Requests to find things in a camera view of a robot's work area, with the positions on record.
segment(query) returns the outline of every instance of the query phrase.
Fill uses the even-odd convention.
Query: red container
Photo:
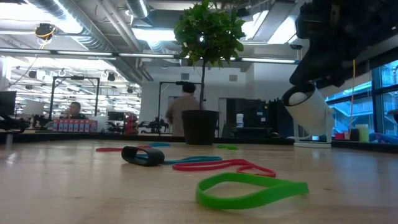
[[[336,133],[335,134],[335,139],[336,140],[345,140],[344,133]]]

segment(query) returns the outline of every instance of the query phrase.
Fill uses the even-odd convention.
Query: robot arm
[[[367,46],[396,34],[396,0],[313,0],[296,20],[297,36],[309,39],[308,52],[290,82],[298,85],[327,79],[345,82],[344,61],[354,60]]]

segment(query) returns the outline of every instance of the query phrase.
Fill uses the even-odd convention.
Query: wooden table
[[[96,147],[144,142],[65,141],[0,148],[0,223],[398,223],[398,157],[343,149],[238,145],[238,151],[172,143],[168,159],[192,155],[243,158],[308,182],[310,194],[249,210],[210,210],[195,202],[199,180],[225,170],[180,172],[140,167]],[[259,189],[220,184],[209,194]]]

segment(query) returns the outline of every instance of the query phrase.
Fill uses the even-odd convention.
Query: man
[[[169,107],[165,117],[173,126],[173,136],[184,136],[182,125],[182,112],[186,110],[199,110],[199,101],[193,97],[196,90],[193,83],[184,83],[182,85],[182,96],[176,99]]]
[[[78,102],[71,102],[69,106],[69,119],[87,119],[84,114],[80,113],[81,105]]]

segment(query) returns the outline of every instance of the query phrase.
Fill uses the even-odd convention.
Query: black pot
[[[218,112],[189,110],[182,112],[185,142],[192,145],[211,145],[217,127]]]

